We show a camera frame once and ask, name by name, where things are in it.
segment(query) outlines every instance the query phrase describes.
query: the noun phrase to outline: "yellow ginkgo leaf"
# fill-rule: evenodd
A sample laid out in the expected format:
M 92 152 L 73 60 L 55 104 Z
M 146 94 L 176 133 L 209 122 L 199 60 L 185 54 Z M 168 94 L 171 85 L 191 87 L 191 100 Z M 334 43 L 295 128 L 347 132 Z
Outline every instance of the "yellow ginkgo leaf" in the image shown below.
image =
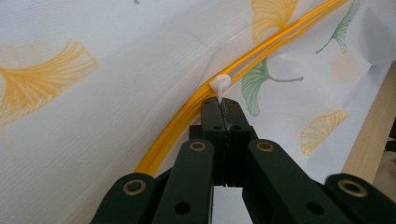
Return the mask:
M 23 68 L 0 66 L 4 79 L 0 125 L 20 119 L 57 97 L 97 67 L 96 60 L 78 42 L 49 60 Z
M 270 29 L 283 29 L 291 18 L 298 0 L 251 0 L 253 9 L 253 43 L 259 44 Z
M 348 116 L 349 114 L 345 110 L 337 110 L 330 115 L 323 115 L 314 119 L 301 133 L 302 152 L 309 156 Z

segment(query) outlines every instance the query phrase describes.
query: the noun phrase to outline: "ginkgo leaf print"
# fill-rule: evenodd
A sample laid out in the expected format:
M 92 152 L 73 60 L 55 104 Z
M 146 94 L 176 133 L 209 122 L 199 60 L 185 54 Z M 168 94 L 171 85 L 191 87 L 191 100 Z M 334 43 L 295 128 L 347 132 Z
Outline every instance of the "ginkgo leaf print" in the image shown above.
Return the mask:
M 253 43 L 259 44 L 270 29 L 283 29 L 297 7 L 298 0 L 251 0 Z
M 317 54 L 319 54 L 326 46 L 330 43 L 332 39 L 337 41 L 338 45 L 341 48 L 343 53 L 347 52 L 347 28 L 352 21 L 353 16 L 358 11 L 360 5 L 360 0 L 353 0 L 349 6 L 349 10 L 346 13 L 345 17 L 340 21 L 340 23 L 335 28 L 334 32 L 332 33 L 332 37 L 329 41 L 323 46 L 323 48 L 317 50 Z
M 46 105 L 96 67 L 96 60 L 78 42 L 68 42 L 64 50 L 43 63 L 23 68 L 0 66 L 5 87 L 0 125 Z
M 264 59 L 261 63 L 257 64 L 242 78 L 242 95 L 247 102 L 248 112 L 256 117 L 260 114 L 259 103 L 257 96 L 259 94 L 262 83 L 267 80 L 273 80 L 275 82 L 293 82 L 302 81 L 303 77 L 297 77 L 294 79 L 280 80 L 270 76 L 267 68 L 267 60 Z
M 337 110 L 314 119 L 301 133 L 302 152 L 309 156 L 347 117 L 349 114 L 345 110 Z

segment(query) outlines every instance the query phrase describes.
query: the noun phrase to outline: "white plastic tip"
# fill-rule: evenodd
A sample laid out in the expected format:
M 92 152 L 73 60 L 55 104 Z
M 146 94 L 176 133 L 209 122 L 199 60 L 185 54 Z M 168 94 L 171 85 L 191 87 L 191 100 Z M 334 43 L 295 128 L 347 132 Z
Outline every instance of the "white plastic tip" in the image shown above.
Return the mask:
M 218 96 L 218 102 L 221 104 L 222 93 L 231 85 L 231 77 L 228 75 L 218 75 L 215 80 L 209 83 L 213 92 Z

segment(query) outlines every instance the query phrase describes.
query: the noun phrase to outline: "black mechanism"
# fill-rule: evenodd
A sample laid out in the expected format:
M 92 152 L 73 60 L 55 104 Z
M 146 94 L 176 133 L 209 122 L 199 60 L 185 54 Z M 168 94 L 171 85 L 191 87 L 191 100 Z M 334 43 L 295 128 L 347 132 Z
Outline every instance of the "black mechanism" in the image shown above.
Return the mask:
M 243 188 L 253 223 L 396 223 L 396 204 L 364 180 L 309 178 L 280 145 L 258 138 L 236 101 L 206 99 L 201 112 L 174 167 L 120 178 L 92 223 L 211 223 L 213 186 Z

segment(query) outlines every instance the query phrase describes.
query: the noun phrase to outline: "brass grommet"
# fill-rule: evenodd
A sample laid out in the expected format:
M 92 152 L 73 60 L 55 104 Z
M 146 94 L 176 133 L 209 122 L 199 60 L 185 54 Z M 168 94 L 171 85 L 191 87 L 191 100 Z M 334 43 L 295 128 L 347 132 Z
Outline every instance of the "brass grommet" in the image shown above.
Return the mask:
M 129 189 L 129 187 L 132 186 L 132 184 L 138 184 L 139 188 L 137 189 Z M 143 192 L 146 189 L 146 182 L 141 180 L 141 179 L 134 179 L 131 181 L 128 181 L 124 184 L 122 190 L 126 195 L 136 195 L 141 192 Z
M 355 197 L 363 198 L 367 196 L 367 189 L 355 181 L 349 179 L 340 179 L 337 185 L 345 193 Z
M 256 148 L 261 151 L 269 152 L 274 150 L 274 146 L 267 142 L 258 142 Z
M 203 142 L 193 142 L 193 143 L 190 143 L 189 147 L 191 150 L 194 150 L 194 151 L 202 151 L 202 150 L 205 150 L 206 145 Z

